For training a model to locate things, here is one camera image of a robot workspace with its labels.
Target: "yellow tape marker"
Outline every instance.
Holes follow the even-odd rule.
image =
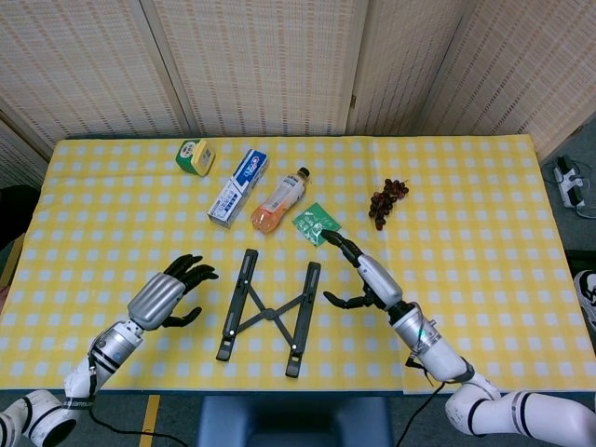
[[[25,235],[21,235],[15,239],[15,243],[12,244],[10,254],[8,255],[7,264],[2,271],[2,277],[0,277],[0,287],[6,287],[12,274],[17,267],[17,261],[19,260],[20,251],[22,250],[22,241],[25,239]]]
[[[142,431],[155,431],[157,410],[159,409],[159,396],[151,395],[147,400],[147,409],[145,410],[145,420],[142,423]],[[139,447],[151,447],[153,436],[141,436]]]

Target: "blue and white box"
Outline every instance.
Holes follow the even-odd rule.
[[[230,228],[267,166],[269,166],[267,154],[250,149],[211,205],[208,212],[209,218],[219,225]]]

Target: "white shoe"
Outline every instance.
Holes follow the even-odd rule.
[[[574,278],[579,305],[588,316],[589,324],[596,331],[596,271],[584,270]]]

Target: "bottle label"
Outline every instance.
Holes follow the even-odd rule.
[[[276,212],[281,205],[289,209],[305,193],[305,186],[295,175],[289,175],[281,182],[278,189],[268,198],[263,209],[269,212]]]

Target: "woven wall panel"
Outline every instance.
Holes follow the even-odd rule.
[[[41,186],[47,162],[0,123],[0,188],[14,184]]]
[[[419,131],[530,133],[546,156],[596,110],[596,3],[480,1]]]
[[[343,133],[366,2],[155,0],[202,133]]]
[[[348,133],[411,132],[465,5],[465,0],[369,2]]]
[[[50,143],[181,133],[126,2],[4,2],[0,43],[0,97]]]

